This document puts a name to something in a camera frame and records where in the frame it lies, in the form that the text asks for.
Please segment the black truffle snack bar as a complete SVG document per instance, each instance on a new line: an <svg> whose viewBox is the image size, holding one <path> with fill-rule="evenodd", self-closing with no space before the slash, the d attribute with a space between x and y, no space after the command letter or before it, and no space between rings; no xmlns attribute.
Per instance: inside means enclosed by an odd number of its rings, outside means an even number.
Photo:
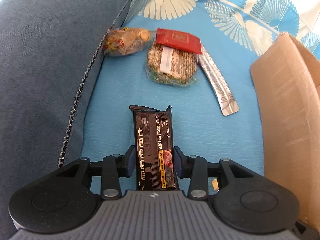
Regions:
<svg viewBox="0 0 320 240"><path fill-rule="evenodd" d="M160 111L131 105L136 145L136 175L140 191L178 190L174 168L171 106Z"/></svg>

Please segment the bag of small cookies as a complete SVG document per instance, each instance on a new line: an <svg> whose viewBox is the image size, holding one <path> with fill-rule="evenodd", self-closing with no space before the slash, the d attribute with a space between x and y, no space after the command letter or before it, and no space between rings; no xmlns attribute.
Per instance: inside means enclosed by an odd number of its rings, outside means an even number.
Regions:
<svg viewBox="0 0 320 240"><path fill-rule="evenodd" d="M112 30L104 40L103 53L110 57L127 56L142 51L152 40L149 30L120 28Z"/></svg>

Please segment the round puffed grain cake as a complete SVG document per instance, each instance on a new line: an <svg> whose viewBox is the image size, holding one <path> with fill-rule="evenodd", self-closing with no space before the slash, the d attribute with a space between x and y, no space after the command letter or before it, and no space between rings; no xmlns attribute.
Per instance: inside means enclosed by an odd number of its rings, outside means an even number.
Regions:
<svg viewBox="0 0 320 240"><path fill-rule="evenodd" d="M147 52L146 71L156 83L186 87L196 80L197 63L197 54L153 42Z"/></svg>

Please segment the silver stick sachet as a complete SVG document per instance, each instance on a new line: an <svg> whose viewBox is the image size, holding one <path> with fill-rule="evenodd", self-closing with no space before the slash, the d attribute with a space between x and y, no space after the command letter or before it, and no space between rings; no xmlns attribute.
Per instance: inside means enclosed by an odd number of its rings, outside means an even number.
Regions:
<svg viewBox="0 0 320 240"><path fill-rule="evenodd" d="M200 67L211 84L222 114L224 116L229 116L238 112L240 108L233 96L233 93L204 45L201 45L201 53L202 54L198 57Z"/></svg>

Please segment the yellow snack bar packet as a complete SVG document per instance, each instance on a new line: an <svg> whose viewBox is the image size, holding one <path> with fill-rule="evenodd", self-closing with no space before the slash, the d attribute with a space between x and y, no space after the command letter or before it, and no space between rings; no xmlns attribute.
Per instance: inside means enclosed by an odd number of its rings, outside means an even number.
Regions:
<svg viewBox="0 0 320 240"><path fill-rule="evenodd" d="M219 192L219 184L218 184L217 178L214 178L212 180L212 187L215 192Z"/></svg>

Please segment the small red snack packet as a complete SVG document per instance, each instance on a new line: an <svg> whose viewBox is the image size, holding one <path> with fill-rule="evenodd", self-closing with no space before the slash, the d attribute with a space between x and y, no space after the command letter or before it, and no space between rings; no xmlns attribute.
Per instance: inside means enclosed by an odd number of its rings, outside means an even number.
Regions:
<svg viewBox="0 0 320 240"><path fill-rule="evenodd" d="M186 51L194 54L202 54L200 39L190 33L158 28L156 31L156 44Z"/></svg>

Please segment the brown cardboard box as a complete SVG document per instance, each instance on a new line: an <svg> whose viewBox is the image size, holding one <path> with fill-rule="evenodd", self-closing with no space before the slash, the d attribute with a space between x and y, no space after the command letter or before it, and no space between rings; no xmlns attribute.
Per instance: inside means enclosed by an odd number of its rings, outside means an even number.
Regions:
<svg viewBox="0 0 320 240"><path fill-rule="evenodd" d="M296 195L319 229L319 60L281 33L250 68L259 103L264 173Z"/></svg>

